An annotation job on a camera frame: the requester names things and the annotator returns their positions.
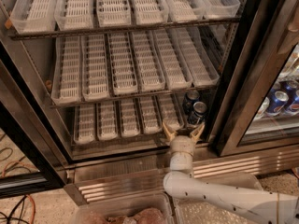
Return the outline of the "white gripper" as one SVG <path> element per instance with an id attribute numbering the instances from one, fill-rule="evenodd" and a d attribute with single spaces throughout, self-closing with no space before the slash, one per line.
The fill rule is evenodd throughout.
<path id="1" fill-rule="evenodd" d="M 190 137 L 179 135 L 177 132 L 163 122 L 164 134 L 168 142 L 170 142 L 170 148 L 173 153 L 184 152 L 190 154 L 194 153 L 195 143 L 201 140 L 201 135 L 205 129 L 205 124 L 201 123 L 197 128 L 195 128 L 191 133 Z"/>

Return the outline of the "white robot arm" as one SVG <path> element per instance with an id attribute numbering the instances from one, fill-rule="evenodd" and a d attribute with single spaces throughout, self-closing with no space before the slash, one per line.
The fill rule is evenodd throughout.
<path id="1" fill-rule="evenodd" d="M 193 177 L 195 144 L 205 128 L 201 123 L 189 135 L 163 122 L 169 142 L 170 171 L 164 177 L 164 190 L 173 198 L 207 202 L 258 224 L 299 224 L 299 198 L 288 194 L 246 189 L 201 181 Z"/>

